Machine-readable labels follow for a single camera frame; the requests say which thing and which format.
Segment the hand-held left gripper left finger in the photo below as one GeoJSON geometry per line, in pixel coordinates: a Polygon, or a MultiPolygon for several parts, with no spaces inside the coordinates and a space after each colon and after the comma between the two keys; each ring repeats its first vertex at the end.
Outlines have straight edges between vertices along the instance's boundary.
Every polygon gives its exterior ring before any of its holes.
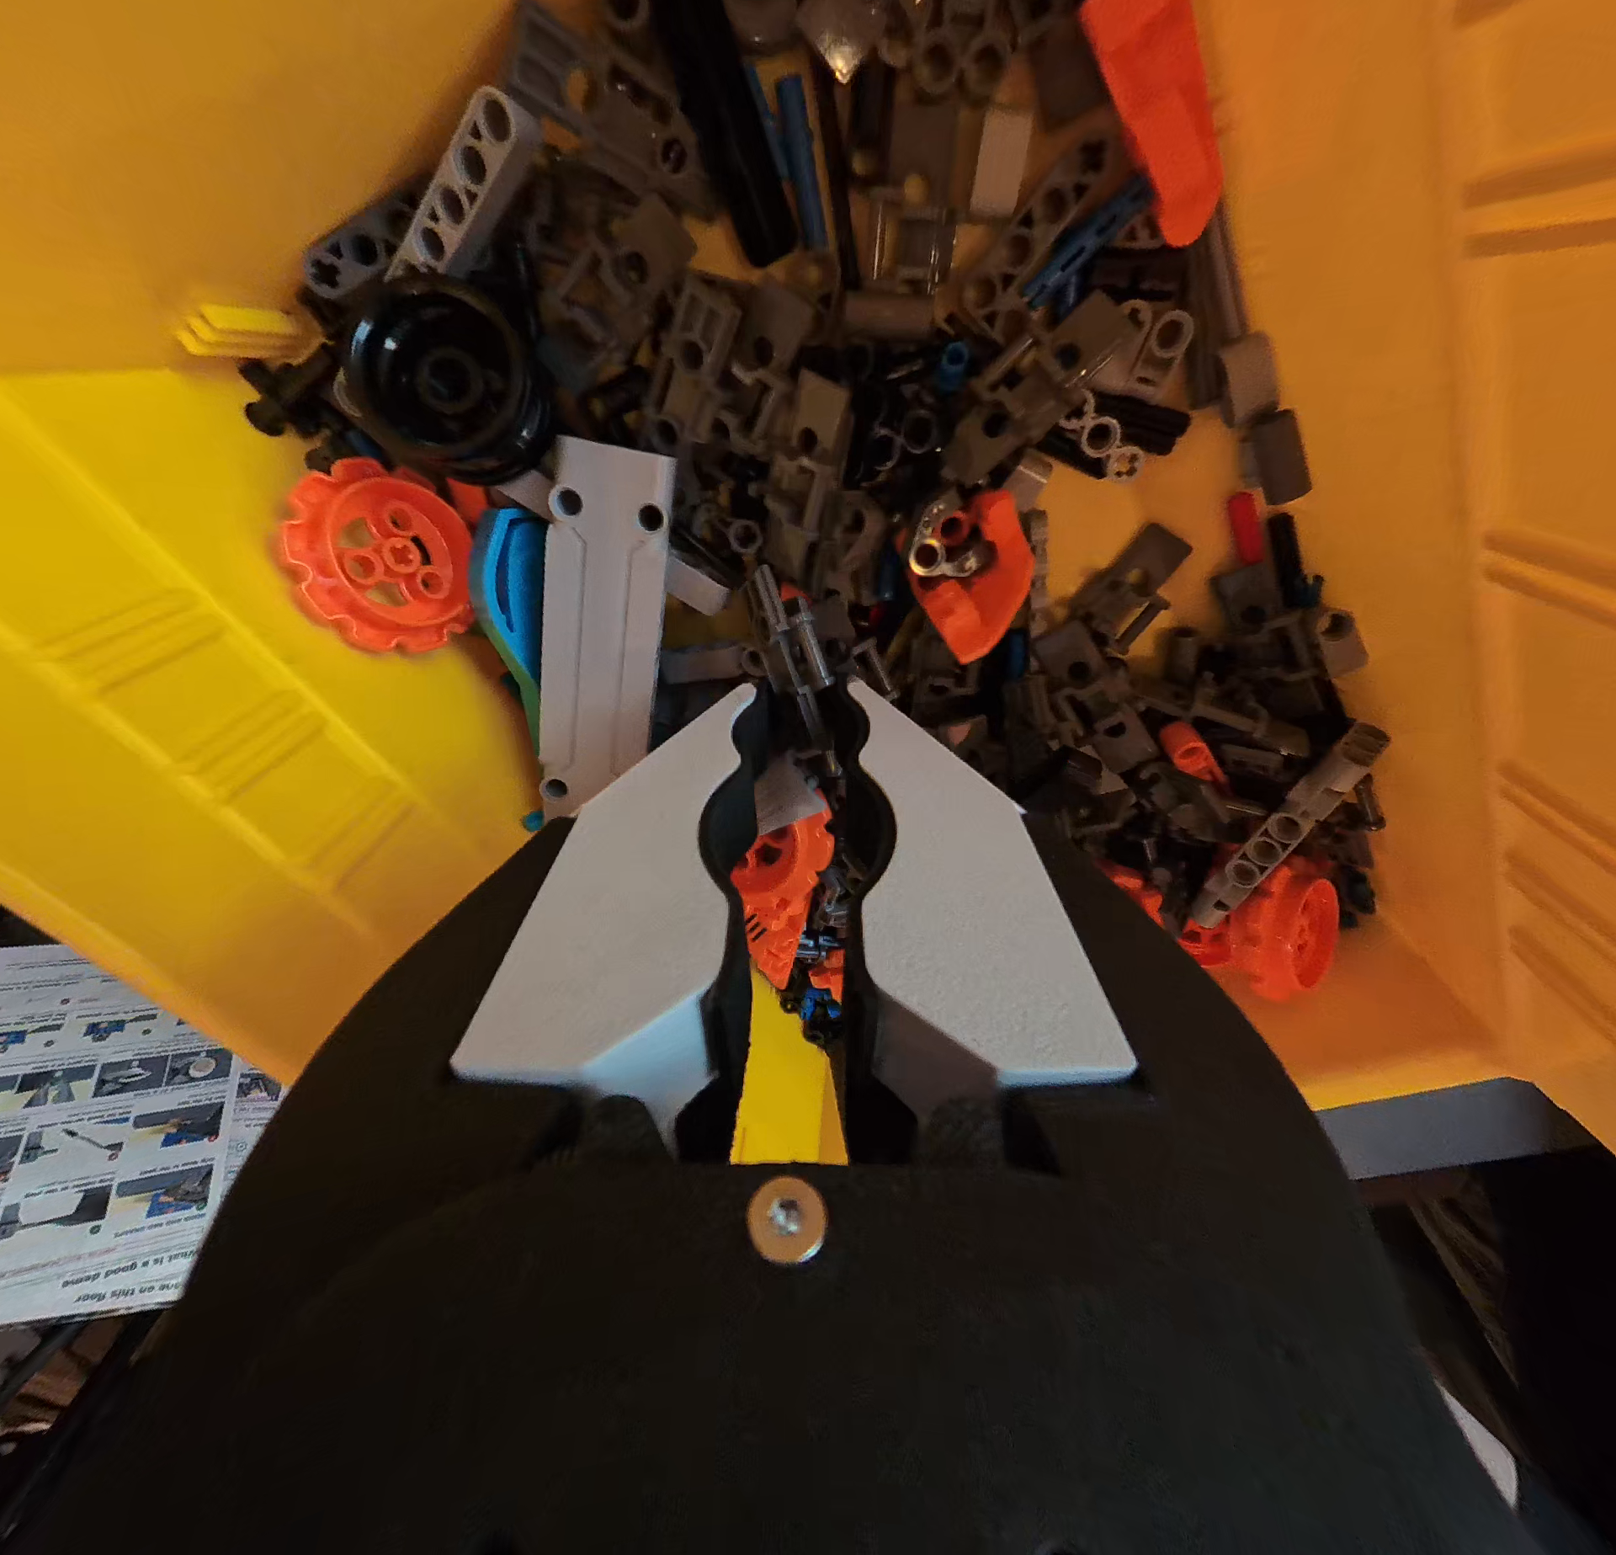
{"type": "Polygon", "coordinates": [[[641,1100],[668,1145],[710,1086],[702,1001],[720,976],[729,905],[702,819],[742,770],[738,683],[589,799],[453,1057],[459,1080],[563,1086],[641,1100]]]}

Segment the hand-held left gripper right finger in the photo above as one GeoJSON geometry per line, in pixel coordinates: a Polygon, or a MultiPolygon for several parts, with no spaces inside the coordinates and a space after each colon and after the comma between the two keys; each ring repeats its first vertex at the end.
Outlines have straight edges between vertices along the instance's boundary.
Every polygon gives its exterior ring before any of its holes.
{"type": "Polygon", "coordinates": [[[1020,802],[845,683],[845,1132],[904,1161],[958,1100],[1132,1080],[1139,1057],[1020,802]]]}

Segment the dark grey axle connector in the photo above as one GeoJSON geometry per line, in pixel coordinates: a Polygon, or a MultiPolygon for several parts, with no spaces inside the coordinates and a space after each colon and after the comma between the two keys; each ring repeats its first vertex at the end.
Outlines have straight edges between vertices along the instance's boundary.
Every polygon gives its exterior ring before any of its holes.
{"type": "Polygon", "coordinates": [[[798,736],[805,750],[834,752],[820,696],[834,685],[834,669],[820,640],[812,602],[785,595],[775,570],[760,564],[747,580],[747,597],[765,672],[798,712],[798,736]]]}

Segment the pile of building brick pieces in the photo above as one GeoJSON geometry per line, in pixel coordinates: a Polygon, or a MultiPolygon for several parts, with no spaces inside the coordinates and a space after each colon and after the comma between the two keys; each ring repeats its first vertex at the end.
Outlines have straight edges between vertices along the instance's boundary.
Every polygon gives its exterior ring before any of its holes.
{"type": "MultiPolygon", "coordinates": [[[[1224,200],[1198,241],[1166,243],[1083,1],[600,0],[580,34],[518,0],[495,88],[542,146],[455,277],[535,306],[556,438],[677,463],[650,748],[733,680],[775,690],[747,593],[767,562],[812,602],[832,732],[834,694],[868,681],[1188,918],[1352,727],[1339,678],[1364,649],[1285,508],[1312,474],[1247,326],[1224,200]],[[984,490],[1018,501],[1036,580],[1000,644],[960,663],[912,589],[910,541],[940,494],[984,490]],[[1263,505],[1256,566],[1227,519],[1242,490],[1263,505]],[[1229,791],[1164,757],[1171,719],[1202,732],[1229,791]]],[[[322,341],[241,375],[255,429],[316,440],[309,470],[356,454],[414,472],[475,534],[535,499],[551,452],[495,488],[419,474],[361,429],[342,373],[430,180],[306,252],[322,341]]],[[[785,992],[738,898],[742,938],[776,1008],[838,1049],[857,885],[845,746],[805,750],[775,696],[758,837],[825,801],[834,860],[785,992]]],[[[1377,909],[1382,828],[1370,773],[1292,855],[1328,869],[1341,938],[1377,909]]]]}

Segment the yellow plastic bin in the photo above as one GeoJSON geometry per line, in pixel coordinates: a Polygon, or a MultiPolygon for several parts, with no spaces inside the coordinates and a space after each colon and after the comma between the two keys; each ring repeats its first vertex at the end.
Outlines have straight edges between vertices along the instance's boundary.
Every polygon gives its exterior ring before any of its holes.
{"type": "MultiPolygon", "coordinates": [[[[203,303],[435,166],[515,0],[3,0],[4,902],[293,1080],[522,842],[472,642],[345,645],[203,303]]],[[[592,0],[545,0],[589,18],[592,0]]],[[[1379,916],[1252,1022],[1317,1107],[1613,1141],[1613,0],[1197,0],[1251,322],[1391,736],[1379,916]]]]}

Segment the orange gear wheel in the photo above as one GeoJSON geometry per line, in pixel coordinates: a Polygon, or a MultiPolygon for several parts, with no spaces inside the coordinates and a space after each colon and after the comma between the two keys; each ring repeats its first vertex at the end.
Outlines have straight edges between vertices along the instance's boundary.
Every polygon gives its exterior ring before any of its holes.
{"type": "Polygon", "coordinates": [[[417,474],[347,456],[293,487],[277,559],[304,611],[367,654],[428,654],[475,624],[473,532],[417,474]]]}
{"type": "Polygon", "coordinates": [[[1137,902],[1150,918],[1186,948],[1200,965],[1213,970],[1233,963],[1225,925],[1202,925],[1175,912],[1175,896],[1155,878],[1115,860],[1101,860],[1101,873],[1137,902]]]}
{"type": "Polygon", "coordinates": [[[796,972],[820,880],[834,860],[832,819],[820,801],[814,813],[760,835],[733,871],[749,954],[778,992],[796,972]]]}
{"type": "Polygon", "coordinates": [[[1298,999],[1330,972],[1343,907],[1326,867],[1289,858],[1227,920],[1229,963],[1252,994],[1298,999]]]}

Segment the light grey holed beam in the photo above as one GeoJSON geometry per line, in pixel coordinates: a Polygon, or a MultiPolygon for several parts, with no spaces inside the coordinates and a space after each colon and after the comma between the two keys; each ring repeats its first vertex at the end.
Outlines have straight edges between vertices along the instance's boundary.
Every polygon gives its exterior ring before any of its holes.
{"type": "Polygon", "coordinates": [[[1204,929],[1225,923],[1371,773],[1388,746],[1386,730],[1364,719],[1353,721],[1256,833],[1209,874],[1188,920],[1204,929]]]}

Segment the white long panel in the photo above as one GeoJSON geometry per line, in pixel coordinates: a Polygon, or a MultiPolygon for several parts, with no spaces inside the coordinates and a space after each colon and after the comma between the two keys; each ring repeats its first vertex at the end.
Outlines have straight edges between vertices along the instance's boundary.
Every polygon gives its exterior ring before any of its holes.
{"type": "Polygon", "coordinates": [[[562,434],[518,499],[549,526],[540,819],[576,815],[650,748],[677,463],[562,434]]]}

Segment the orange striped panel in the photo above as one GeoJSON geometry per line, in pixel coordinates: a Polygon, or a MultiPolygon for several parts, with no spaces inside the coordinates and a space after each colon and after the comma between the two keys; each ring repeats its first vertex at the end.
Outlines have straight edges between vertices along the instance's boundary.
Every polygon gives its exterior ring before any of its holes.
{"type": "Polygon", "coordinates": [[[908,575],[955,660],[973,663],[1000,644],[1032,595],[1036,550],[1009,492],[955,499],[946,492],[922,510],[908,575]]]}

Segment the blue curved piece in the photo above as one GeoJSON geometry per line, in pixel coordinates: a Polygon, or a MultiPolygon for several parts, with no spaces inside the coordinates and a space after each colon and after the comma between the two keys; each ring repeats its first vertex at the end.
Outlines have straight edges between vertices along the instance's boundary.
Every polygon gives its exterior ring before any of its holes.
{"type": "Polygon", "coordinates": [[[472,552],[475,617],[506,663],[536,752],[549,526],[526,506],[495,506],[477,521],[472,552]]]}

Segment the printed instruction leaflet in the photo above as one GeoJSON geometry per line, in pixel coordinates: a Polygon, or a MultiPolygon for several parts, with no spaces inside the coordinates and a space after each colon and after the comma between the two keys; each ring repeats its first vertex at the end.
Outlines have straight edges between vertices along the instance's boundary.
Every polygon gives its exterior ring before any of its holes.
{"type": "Polygon", "coordinates": [[[68,947],[6,947],[3,1325],[176,1302],[282,1096],[68,947]]]}

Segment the black wheel rim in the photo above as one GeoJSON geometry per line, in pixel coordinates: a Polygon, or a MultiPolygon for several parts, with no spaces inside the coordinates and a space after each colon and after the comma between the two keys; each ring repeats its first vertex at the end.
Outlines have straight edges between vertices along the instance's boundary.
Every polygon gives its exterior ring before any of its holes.
{"type": "Polygon", "coordinates": [[[434,272],[365,294],[342,373],[361,429],[419,474],[495,488],[556,442],[556,380],[535,306],[506,286],[434,272]]]}

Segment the small yellow brick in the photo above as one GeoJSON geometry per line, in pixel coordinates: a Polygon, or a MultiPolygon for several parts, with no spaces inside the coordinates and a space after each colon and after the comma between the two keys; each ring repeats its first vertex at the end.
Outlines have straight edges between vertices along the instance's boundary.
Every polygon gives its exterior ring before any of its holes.
{"type": "Polygon", "coordinates": [[[318,346],[322,331],[297,310],[201,303],[178,324],[176,341],[199,359],[297,362],[318,346]]]}

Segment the grey long holed beam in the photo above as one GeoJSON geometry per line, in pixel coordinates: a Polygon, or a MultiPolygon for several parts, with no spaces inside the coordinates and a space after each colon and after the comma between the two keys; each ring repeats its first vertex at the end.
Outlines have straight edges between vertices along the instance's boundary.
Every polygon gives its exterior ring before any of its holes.
{"type": "Polygon", "coordinates": [[[387,279],[475,270],[535,171],[542,124],[506,90],[475,90],[387,279]]]}

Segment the narrow orange curved panel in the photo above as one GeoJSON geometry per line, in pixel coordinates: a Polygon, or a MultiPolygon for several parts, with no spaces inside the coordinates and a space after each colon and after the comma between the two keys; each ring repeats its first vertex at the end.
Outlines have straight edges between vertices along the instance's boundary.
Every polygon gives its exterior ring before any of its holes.
{"type": "Polygon", "coordinates": [[[1166,243],[1193,245],[1225,178],[1193,0],[1085,0],[1079,23],[1166,243]]]}

